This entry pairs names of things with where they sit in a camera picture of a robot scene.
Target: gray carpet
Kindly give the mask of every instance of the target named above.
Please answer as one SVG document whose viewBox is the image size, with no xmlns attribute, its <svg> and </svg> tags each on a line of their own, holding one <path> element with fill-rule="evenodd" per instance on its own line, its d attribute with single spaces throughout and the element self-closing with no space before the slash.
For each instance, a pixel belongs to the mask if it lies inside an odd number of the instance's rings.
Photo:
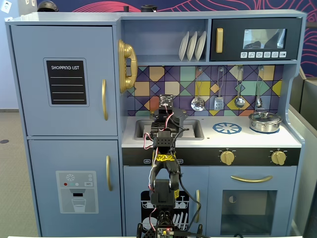
<svg viewBox="0 0 317 238">
<path fill-rule="evenodd" d="M 0 113 L 0 238 L 37 237 L 19 113 Z"/>
</svg>

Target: toy kitchen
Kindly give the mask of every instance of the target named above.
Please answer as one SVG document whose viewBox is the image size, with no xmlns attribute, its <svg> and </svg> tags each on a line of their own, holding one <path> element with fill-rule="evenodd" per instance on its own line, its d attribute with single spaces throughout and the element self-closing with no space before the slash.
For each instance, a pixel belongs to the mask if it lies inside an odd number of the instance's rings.
<svg viewBox="0 0 317 238">
<path fill-rule="evenodd" d="M 289 236 L 305 142 L 288 105 L 305 24 L 295 10 L 6 22 L 39 235 L 151 229 L 144 137 L 167 97 L 186 129 L 172 143 L 183 184 L 201 204 L 180 188 L 173 223 L 209 237 Z"/>
</svg>

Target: stove burner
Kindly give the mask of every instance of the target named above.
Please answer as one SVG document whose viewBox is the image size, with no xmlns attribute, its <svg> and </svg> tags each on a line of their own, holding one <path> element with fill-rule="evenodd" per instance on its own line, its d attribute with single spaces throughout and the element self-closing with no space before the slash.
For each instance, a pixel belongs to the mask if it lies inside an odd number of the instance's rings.
<svg viewBox="0 0 317 238">
<path fill-rule="evenodd" d="M 237 124 L 229 122 L 217 123 L 212 127 L 215 131 L 222 134 L 235 134 L 241 132 L 242 128 Z"/>
</svg>

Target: gold door handle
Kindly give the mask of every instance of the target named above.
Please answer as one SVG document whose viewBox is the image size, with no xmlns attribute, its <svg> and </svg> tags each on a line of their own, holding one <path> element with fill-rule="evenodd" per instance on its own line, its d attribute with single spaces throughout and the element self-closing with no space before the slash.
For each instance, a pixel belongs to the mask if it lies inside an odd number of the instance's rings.
<svg viewBox="0 0 317 238">
<path fill-rule="evenodd" d="M 262 179 L 246 179 L 246 178 L 242 178 L 239 176 L 231 176 L 232 179 L 237 180 L 237 181 L 241 181 L 241 182 L 266 182 L 269 181 L 273 178 L 273 176 L 267 176 L 265 178 Z"/>
<path fill-rule="evenodd" d="M 196 198 L 197 201 L 200 203 L 200 191 L 196 190 Z M 199 213 L 197 214 L 196 218 L 195 218 L 195 222 L 198 223 L 199 222 Z"/>
<path fill-rule="evenodd" d="M 106 80 L 103 79 L 103 86 L 102 86 L 102 90 L 103 90 L 103 111 L 104 111 L 104 118 L 105 120 L 108 120 L 108 113 L 107 113 L 107 103 L 106 103 Z"/>
<path fill-rule="evenodd" d="M 112 191 L 111 181 L 110 181 L 110 156 L 107 155 L 106 158 L 106 166 L 107 166 L 107 183 L 109 191 Z"/>
<path fill-rule="evenodd" d="M 216 52 L 222 53 L 222 45 L 223 45 L 223 28 L 217 28 L 216 34 Z"/>
<path fill-rule="evenodd" d="M 138 60 L 131 45 L 124 43 L 119 40 L 118 43 L 119 51 L 119 74 L 120 74 L 120 92 L 124 93 L 127 89 L 134 86 L 135 80 L 138 74 Z M 127 61 L 131 59 L 131 75 L 127 75 Z"/>
</svg>

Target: yellow tape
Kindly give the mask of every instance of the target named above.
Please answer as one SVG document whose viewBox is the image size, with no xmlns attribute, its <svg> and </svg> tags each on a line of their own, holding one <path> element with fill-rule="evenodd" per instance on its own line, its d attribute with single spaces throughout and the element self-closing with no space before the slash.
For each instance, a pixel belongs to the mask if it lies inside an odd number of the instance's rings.
<svg viewBox="0 0 317 238">
<path fill-rule="evenodd" d="M 157 161 L 174 161 L 174 158 L 172 155 L 157 155 Z"/>
<path fill-rule="evenodd" d="M 179 189 L 174 191 L 175 199 L 179 197 Z"/>
</svg>

